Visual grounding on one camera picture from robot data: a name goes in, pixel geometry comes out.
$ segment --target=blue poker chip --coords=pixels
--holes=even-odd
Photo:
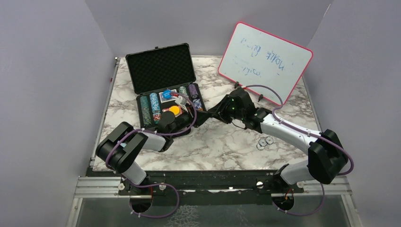
[[[163,98],[171,98],[170,90],[166,90],[163,92]]]

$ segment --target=metal frame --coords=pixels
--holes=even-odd
[[[110,103],[111,94],[113,91],[115,78],[117,75],[117,70],[118,70],[118,67],[120,64],[120,58],[115,58],[115,60],[116,60],[116,63],[115,63],[114,74],[112,77],[113,80],[110,84],[109,95],[108,95],[108,99],[106,101],[106,105],[105,105],[105,108],[103,111],[103,118],[100,123],[98,134],[96,137],[90,166],[93,166],[93,162],[95,159],[96,147],[97,147],[97,144],[99,143],[99,140],[101,137],[107,108]],[[308,87],[307,87],[307,84],[305,83],[305,80],[304,80],[304,84],[305,84],[306,92],[308,93]],[[315,109],[314,109],[314,105],[313,105],[312,101],[310,101],[310,102],[311,102],[313,113],[315,115],[318,129],[320,130],[321,127],[320,127],[319,120],[318,120],[318,117],[317,117]],[[67,222],[67,227],[75,227],[77,225],[82,201],[84,198],[116,198],[116,199],[117,198],[138,198],[138,199],[143,198],[143,199],[149,199],[151,197],[150,195],[120,196],[118,194],[118,185],[120,184],[120,180],[121,179],[119,177],[79,177],[78,182],[77,182],[77,187],[76,187],[75,193],[74,193],[74,199],[72,202],[70,215],[69,215],[68,222]],[[294,196],[310,196],[310,195],[321,195],[322,194],[322,189],[321,189],[320,183],[318,181],[305,181],[305,182],[302,182],[301,184],[303,184],[305,192],[304,193],[296,193],[296,194],[294,194]],[[336,177],[331,184],[324,185],[324,190],[325,190],[326,195],[341,195],[350,225],[352,227],[362,227],[359,216],[358,216],[357,209],[355,208],[354,202],[352,200],[352,190],[351,190],[351,187],[345,176]],[[272,194],[272,196],[281,196],[281,195],[284,195],[284,194],[280,194],[280,193]]]

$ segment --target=black foam lining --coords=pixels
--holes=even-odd
[[[196,80],[188,44],[125,56],[136,94]]]

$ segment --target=white marble surface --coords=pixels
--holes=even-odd
[[[209,109],[215,106],[225,94],[234,89],[233,82],[217,72],[221,57],[193,57],[196,83]],[[102,141],[122,121],[139,127],[136,94],[133,91],[130,74],[124,58],[115,79],[109,108],[102,131]],[[273,109],[274,104],[266,100],[257,102],[257,107]],[[314,114],[303,81],[300,80],[285,106],[278,111],[284,119],[317,130]],[[251,170],[278,169],[286,163],[295,163],[306,156],[292,145],[273,138],[273,144],[257,148],[260,139],[267,135],[251,130],[239,129],[232,124],[223,124],[209,119],[191,133],[174,139],[164,153],[143,150],[136,162],[145,170]],[[94,171],[109,171],[104,161],[96,157]]]

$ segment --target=poker chip case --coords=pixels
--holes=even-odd
[[[128,54],[125,59],[134,92],[138,94],[136,100],[141,128],[155,130],[160,114],[176,105],[174,99],[166,99],[161,95],[167,89],[186,92],[197,108],[206,110],[198,84],[195,83],[188,44],[156,47],[153,50]]]

